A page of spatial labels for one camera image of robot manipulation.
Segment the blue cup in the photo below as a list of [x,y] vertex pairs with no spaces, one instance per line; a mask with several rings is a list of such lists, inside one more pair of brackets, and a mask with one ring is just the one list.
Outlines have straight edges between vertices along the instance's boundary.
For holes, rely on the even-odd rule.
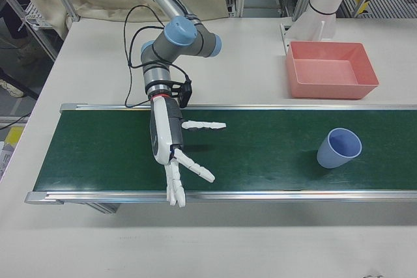
[[317,161],[326,169],[343,165],[362,151],[359,137],[345,128],[331,130],[317,152]]

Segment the pink tray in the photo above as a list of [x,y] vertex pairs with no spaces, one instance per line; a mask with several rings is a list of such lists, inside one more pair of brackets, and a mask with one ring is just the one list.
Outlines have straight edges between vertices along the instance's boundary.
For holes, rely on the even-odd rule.
[[379,84],[360,43],[291,42],[286,64],[296,98],[362,99]]

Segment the floor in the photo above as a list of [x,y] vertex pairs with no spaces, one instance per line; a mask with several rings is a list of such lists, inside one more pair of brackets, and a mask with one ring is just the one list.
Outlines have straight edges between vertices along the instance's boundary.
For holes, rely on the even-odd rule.
[[[0,33],[5,36],[7,33],[2,31],[3,23],[0,23]],[[36,93],[40,93],[49,72],[53,66],[53,61],[41,50],[36,40],[32,39],[29,43],[31,46],[31,55],[35,60],[30,64],[22,65],[18,60],[18,51],[16,49],[0,49],[0,66],[3,70],[14,79],[27,85]],[[22,115],[30,113],[36,104],[36,100],[25,96],[23,98],[14,98],[3,88],[0,88],[0,123],[10,117],[19,118]],[[7,136],[8,129],[0,130],[0,141]]]

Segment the robotic hand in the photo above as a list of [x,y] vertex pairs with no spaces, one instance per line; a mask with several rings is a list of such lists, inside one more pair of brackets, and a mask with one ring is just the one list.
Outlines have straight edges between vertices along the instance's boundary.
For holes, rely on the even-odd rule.
[[155,160],[165,165],[167,176],[167,201],[170,205],[178,202],[185,206],[185,193],[180,180],[179,164],[182,164],[208,182],[214,181],[214,175],[205,167],[195,163],[186,156],[181,128],[187,130],[220,130],[226,124],[217,122],[184,121],[177,101],[166,94],[159,94],[151,99],[151,140]]
[[222,48],[220,37],[209,32],[200,19],[181,0],[153,0],[171,21],[156,40],[145,43],[141,50],[145,92],[151,100],[151,141],[155,160],[165,166],[167,200],[185,206],[185,193],[180,180],[179,164],[209,182],[210,171],[187,157],[183,152],[182,128],[187,130],[225,128],[224,123],[185,122],[180,107],[190,99],[191,81],[172,81],[170,66],[180,55],[215,57]]

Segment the green conveyor belt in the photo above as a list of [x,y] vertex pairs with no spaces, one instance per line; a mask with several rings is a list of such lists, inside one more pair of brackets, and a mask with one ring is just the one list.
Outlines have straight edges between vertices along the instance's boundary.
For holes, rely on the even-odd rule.
[[[222,131],[184,130],[185,153],[213,184],[180,168],[188,191],[415,190],[417,111],[184,110],[184,118],[226,122]],[[362,140],[339,168],[317,164],[329,130]],[[152,156],[149,111],[63,111],[34,191],[165,191]]]

